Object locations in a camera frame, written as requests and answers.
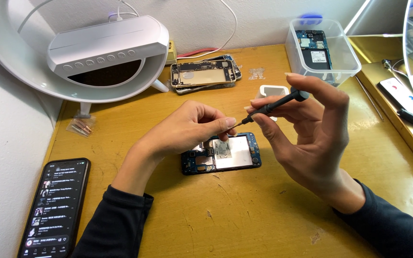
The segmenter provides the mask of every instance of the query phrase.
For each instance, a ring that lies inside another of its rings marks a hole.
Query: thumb
[[[209,135],[217,135],[231,129],[236,122],[235,118],[219,118],[209,123],[204,123],[202,126]]]
[[[288,159],[289,152],[294,146],[281,131],[280,127],[270,117],[261,113],[254,114],[251,118],[261,127],[262,134],[272,146],[277,160]]]

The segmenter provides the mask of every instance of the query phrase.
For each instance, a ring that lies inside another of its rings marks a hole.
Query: black sleeve
[[[334,212],[385,257],[413,257],[413,217],[356,180],[366,194],[364,206],[346,215]]]
[[[136,258],[154,198],[108,186],[72,258]]]

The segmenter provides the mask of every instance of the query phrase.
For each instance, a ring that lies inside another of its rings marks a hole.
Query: phone frame
[[[74,251],[74,248],[76,247],[76,238],[77,238],[77,231],[79,230],[79,223],[78,221],[81,220],[81,214],[82,214],[82,206],[84,203],[84,197],[85,197],[85,190],[87,188],[87,181],[89,180],[89,173],[90,173],[90,165],[91,162],[89,159],[85,158],[85,157],[80,157],[80,158],[70,158],[70,159],[61,159],[61,160],[52,160],[49,161],[42,169],[42,173],[41,173],[41,177],[39,179],[39,183],[38,186],[36,188],[36,192],[34,194],[33,197],[33,202],[31,204],[31,208],[30,211],[28,213],[28,217],[27,217],[27,223],[25,224],[25,227],[23,228],[23,234],[22,234],[22,239],[20,240],[20,247],[17,251],[17,258],[23,258],[23,256],[20,256],[22,249],[25,248],[25,238],[26,238],[26,232],[27,232],[27,228],[29,227],[30,224],[30,217],[31,217],[31,213],[34,211],[35,208],[35,204],[36,204],[36,197],[37,194],[39,192],[39,190],[42,188],[42,183],[43,183],[43,176],[46,170],[46,167],[51,164],[51,163],[58,163],[58,162],[64,162],[64,161],[73,161],[73,160],[85,160],[86,161],[86,166],[85,166],[85,172],[84,172],[84,177],[83,177],[83,181],[82,181],[82,185],[81,185],[81,193],[79,195],[79,200],[78,200],[78,207],[76,209],[76,214],[75,214],[75,220],[72,224],[72,234],[69,236],[70,242],[73,243],[70,248],[68,249],[68,252],[65,253],[65,258],[69,257],[72,252]]]

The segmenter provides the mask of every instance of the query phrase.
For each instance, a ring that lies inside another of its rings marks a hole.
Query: control button
[[[70,65],[64,65],[63,66],[63,70],[67,71],[67,72],[71,72],[72,71],[72,67]]]

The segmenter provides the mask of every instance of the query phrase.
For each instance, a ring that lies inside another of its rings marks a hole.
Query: right hand
[[[253,120],[261,127],[277,161],[292,179],[343,213],[357,211],[364,204],[362,187],[339,168],[349,141],[348,95],[312,76],[289,73],[287,81],[294,88],[313,94],[324,105],[323,108],[312,98],[303,102],[293,100],[269,114],[294,124],[297,144],[293,145],[268,116],[255,114]],[[280,98],[252,100],[252,108],[247,111],[251,113]]]

